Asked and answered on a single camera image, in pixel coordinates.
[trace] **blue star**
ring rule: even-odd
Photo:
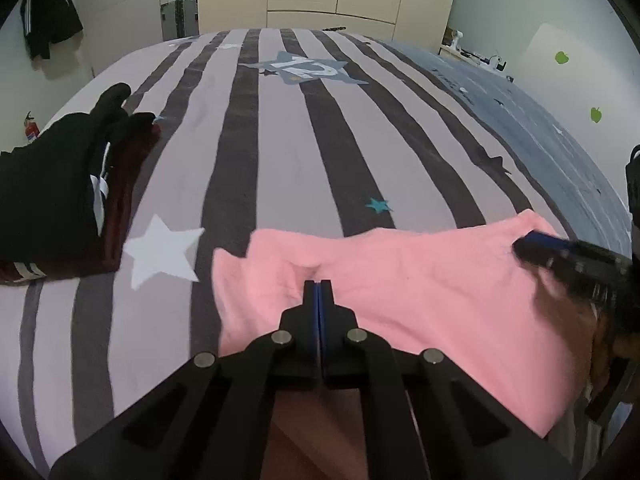
[[[393,211],[393,209],[386,204],[386,200],[376,200],[375,198],[371,199],[371,202],[367,204],[367,207],[375,210],[376,214],[380,214],[383,211]]]

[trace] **gray star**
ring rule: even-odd
[[[279,52],[278,57],[272,61],[246,64],[241,66],[264,70],[265,73],[277,73],[286,84],[296,85],[314,79],[333,79],[348,84],[367,84],[366,81],[352,79],[343,68],[346,61],[335,59],[309,59],[303,56],[295,56],[289,52]]]

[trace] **black jacket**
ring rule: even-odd
[[[22,0],[22,28],[31,59],[49,59],[49,44],[71,38],[82,23],[71,0]]]
[[[130,94],[118,83],[91,113],[66,115],[31,144],[0,153],[0,261],[68,262],[98,247],[106,192],[95,182],[107,179],[120,143],[151,131],[156,118],[129,116],[121,106]]]

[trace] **star print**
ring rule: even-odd
[[[386,204],[386,200],[376,200],[375,198],[372,198],[371,202],[369,202],[366,207],[370,207],[378,215],[383,211],[393,211],[393,209]]]
[[[511,174],[511,171],[506,170],[504,168],[503,164],[504,164],[504,161],[502,160],[501,156],[491,156],[491,157],[489,157],[489,161],[487,162],[487,165],[489,167],[494,168],[494,170],[501,171],[501,172],[507,173],[507,174]]]
[[[333,79],[349,84],[367,84],[366,81],[352,79],[343,68],[346,61],[335,59],[309,59],[289,52],[279,52],[276,59],[260,63],[238,63],[239,66],[269,70],[277,73],[288,85],[300,84],[314,79]]]
[[[164,272],[191,282],[198,277],[184,254],[204,232],[203,228],[171,231],[158,215],[154,215],[140,238],[128,240],[124,252],[134,259],[131,288],[137,290],[146,280]]]

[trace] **metal screw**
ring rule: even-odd
[[[437,348],[429,348],[422,353],[422,357],[428,363],[436,365],[444,359],[444,354]]]
[[[193,364],[198,368],[209,368],[216,362],[216,356],[210,352],[200,352],[193,358]]]
[[[361,328],[352,328],[347,332],[347,339],[352,343],[362,343],[366,338],[367,332]]]
[[[292,335],[286,330],[277,330],[276,332],[271,334],[271,340],[276,343],[276,345],[280,346],[289,344],[292,339]]]

